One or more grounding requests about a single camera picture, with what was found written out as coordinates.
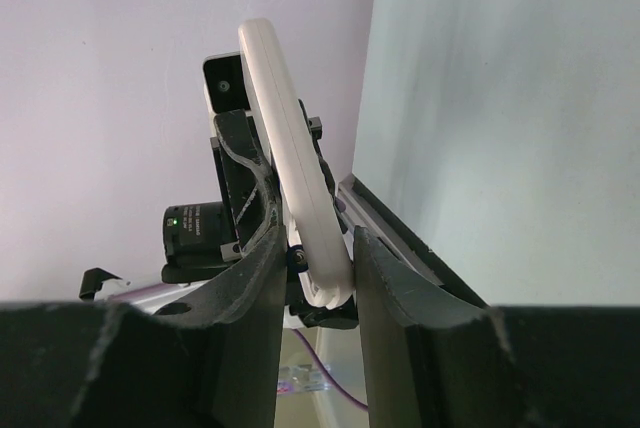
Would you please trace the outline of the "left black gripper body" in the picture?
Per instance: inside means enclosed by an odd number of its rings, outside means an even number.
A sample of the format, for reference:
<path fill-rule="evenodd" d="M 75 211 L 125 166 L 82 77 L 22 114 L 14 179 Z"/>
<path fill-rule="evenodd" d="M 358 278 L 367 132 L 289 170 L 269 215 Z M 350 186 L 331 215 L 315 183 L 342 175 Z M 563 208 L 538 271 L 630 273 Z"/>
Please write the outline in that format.
<path fill-rule="evenodd" d="M 233 109 L 212 116 L 211 148 L 223 198 L 222 233 L 230 241 L 223 259 L 238 261 L 274 227 L 285 226 L 284 197 L 275 165 L 262 150 L 250 113 Z"/>

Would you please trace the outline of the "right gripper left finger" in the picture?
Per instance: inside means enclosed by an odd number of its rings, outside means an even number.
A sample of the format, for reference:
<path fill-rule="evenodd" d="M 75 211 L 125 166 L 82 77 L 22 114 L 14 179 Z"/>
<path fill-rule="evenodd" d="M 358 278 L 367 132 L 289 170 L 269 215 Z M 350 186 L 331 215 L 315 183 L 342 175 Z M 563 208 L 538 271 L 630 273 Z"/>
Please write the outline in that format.
<path fill-rule="evenodd" d="M 156 315 L 114 302 L 6 303 L 1 423 L 270 427 L 285 285 L 285 233 L 274 227 Z"/>

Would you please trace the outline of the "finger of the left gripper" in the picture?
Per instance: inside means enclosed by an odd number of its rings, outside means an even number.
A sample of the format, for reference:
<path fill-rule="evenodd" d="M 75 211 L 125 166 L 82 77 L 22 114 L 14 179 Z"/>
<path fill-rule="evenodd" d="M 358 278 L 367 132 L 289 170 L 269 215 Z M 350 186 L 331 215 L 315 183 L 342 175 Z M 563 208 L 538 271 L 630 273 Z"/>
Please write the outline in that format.
<path fill-rule="evenodd" d="M 334 213 L 336 215 L 336 219 L 338 221 L 339 227 L 340 227 L 340 231 L 342 233 L 345 232 L 345 222 L 344 219 L 342 217 L 342 212 L 344 211 L 344 203 L 341 202 L 340 200 L 336 199 L 336 182 L 335 182 L 335 178 L 333 177 L 333 174 L 331 172 L 331 169 L 329 167 L 329 164 L 327 163 L 327 161 L 324 159 L 324 156 L 322 154 L 320 145 L 319 145 L 319 141 L 322 138 L 323 135 L 323 128 L 322 128 L 322 123 L 320 121 L 319 117 L 309 117 L 305 108 L 305 105 L 303 103 L 302 100 L 299 101 L 299 105 L 301 108 L 301 111 L 303 113 L 303 116 L 305 118 L 305 122 L 307 124 L 307 128 L 308 131 L 310 133 L 311 136 L 311 140 L 312 140 L 312 144 L 314 147 L 314 151 L 318 157 L 318 162 L 319 162 L 319 166 L 321 168 L 321 172 L 324 176 L 324 180 L 325 180 L 325 184 L 327 187 L 327 190 L 330 194 L 331 197 L 331 201 L 332 201 L 332 205 L 333 205 L 333 209 L 334 209 Z"/>
<path fill-rule="evenodd" d="M 245 113 L 219 114 L 213 124 L 220 147 L 231 222 L 240 253 L 246 256 L 271 228 L 282 224 L 281 198 L 271 165 Z"/>

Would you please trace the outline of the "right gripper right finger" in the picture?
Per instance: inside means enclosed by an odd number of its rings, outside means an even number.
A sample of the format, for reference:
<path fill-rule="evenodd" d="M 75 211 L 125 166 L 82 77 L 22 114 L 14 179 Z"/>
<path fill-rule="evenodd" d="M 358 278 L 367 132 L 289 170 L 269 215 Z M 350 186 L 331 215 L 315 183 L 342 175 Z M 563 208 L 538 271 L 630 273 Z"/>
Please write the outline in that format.
<path fill-rule="evenodd" d="M 635 427 L 635 307 L 480 308 L 354 238 L 373 427 Z"/>

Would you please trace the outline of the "blue battery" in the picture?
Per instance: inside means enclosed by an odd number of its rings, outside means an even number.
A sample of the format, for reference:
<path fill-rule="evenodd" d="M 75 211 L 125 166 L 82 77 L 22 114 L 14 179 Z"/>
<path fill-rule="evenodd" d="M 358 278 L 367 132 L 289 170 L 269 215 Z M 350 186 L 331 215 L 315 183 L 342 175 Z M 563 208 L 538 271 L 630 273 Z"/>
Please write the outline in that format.
<path fill-rule="evenodd" d="M 300 274 L 309 269 L 304 248 L 301 245 L 291 246 L 287 251 L 288 270 Z"/>

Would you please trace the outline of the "red white remote control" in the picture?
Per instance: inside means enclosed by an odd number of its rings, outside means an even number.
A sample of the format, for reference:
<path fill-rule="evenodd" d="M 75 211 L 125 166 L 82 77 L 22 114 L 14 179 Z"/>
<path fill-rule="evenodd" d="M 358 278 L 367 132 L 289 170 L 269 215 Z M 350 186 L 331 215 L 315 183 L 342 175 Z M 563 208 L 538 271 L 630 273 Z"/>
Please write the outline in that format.
<path fill-rule="evenodd" d="M 244 22 L 238 36 L 251 114 L 279 181 L 287 241 L 304 252 L 303 293 L 314 307 L 336 309 L 354 291 L 353 269 L 283 50 L 264 18 Z"/>

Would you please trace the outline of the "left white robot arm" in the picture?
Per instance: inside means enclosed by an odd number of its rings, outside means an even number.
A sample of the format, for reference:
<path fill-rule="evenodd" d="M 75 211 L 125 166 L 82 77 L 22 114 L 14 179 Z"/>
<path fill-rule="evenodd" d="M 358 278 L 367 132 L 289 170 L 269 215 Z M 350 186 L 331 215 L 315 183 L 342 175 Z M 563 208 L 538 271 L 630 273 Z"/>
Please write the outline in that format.
<path fill-rule="evenodd" d="M 264 208 L 249 168 L 237 163 L 213 138 L 212 151 L 223 199 L 171 206 L 164 214 L 164 283 L 189 287 L 213 279 L 239 261 L 257 234 Z M 324 158 L 312 162 L 330 192 L 311 185 L 284 204 L 287 231 L 285 326 L 350 330 L 358 325 L 347 228 L 332 194 L 335 181 Z"/>

